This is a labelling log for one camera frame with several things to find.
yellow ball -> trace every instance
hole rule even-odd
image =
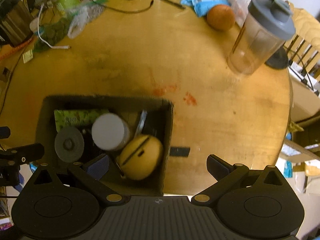
[[[218,4],[207,14],[208,24],[218,31],[227,31],[235,25],[236,17],[230,6]]]
[[[139,135],[123,149],[118,164],[128,179],[148,177],[160,163],[163,155],[161,142],[151,135]]]

cardboard box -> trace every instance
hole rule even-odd
[[[162,143],[164,146],[164,156],[161,164],[156,170],[142,181],[132,181],[129,179],[122,179],[114,164],[110,162],[109,171],[103,176],[100,182],[123,195],[163,195],[164,173],[167,157],[169,155],[172,133],[173,105],[170,101],[162,98],[63,95],[45,98],[42,103],[36,130],[36,142],[43,144],[45,148],[45,155],[39,162],[49,163],[49,165],[53,165],[60,171],[64,171],[68,165],[58,158],[54,149],[54,139],[57,134],[53,115],[55,109],[71,110],[94,108],[107,108],[110,112],[120,114],[122,117],[126,115],[125,113],[132,113],[131,115],[128,114],[128,118],[132,118],[132,116],[135,116],[136,118],[139,117],[137,113],[142,110],[147,110],[148,114],[160,114],[161,118],[159,124],[162,126],[163,130]]]
[[[293,106],[291,120],[300,122],[313,117],[320,111],[320,98],[303,83],[291,77]]]
[[[293,172],[304,171],[307,177],[320,176],[320,168],[316,166],[306,165],[305,163],[301,163],[300,165],[293,166],[292,171]]]

green package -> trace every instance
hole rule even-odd
[[[56,0],[56,6],[62,15],[65,15],[65,11],[76,7],[80,4],[80,0]]]
[[[93,124],[100,115],[108,112],[108,109],[55,110],[54,119],[56,121],[57,132],[66,126],[87,126]]]

screw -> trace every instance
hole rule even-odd
[[[200,194],[195,196],[195,201],[198,201],[198,202],[207,202],[209,200],[210,200],[210,197],[207,195]]]
[[[122,197],[119,194],[110,194],[106,199],[110,202],[119,202],[122,200]]]

small sticker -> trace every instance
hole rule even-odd
[[[155,202],[156,202],[158,205],[160,205],[160,204],[162,204],[164,201],[163,201],[161,198],[157,198],[157,199],[155,200]]]
[[[33,59],[33,53],[32,53],[32,49],[28,50],[27,52],[23,53],[23,63],[27,63],[30,60]]]

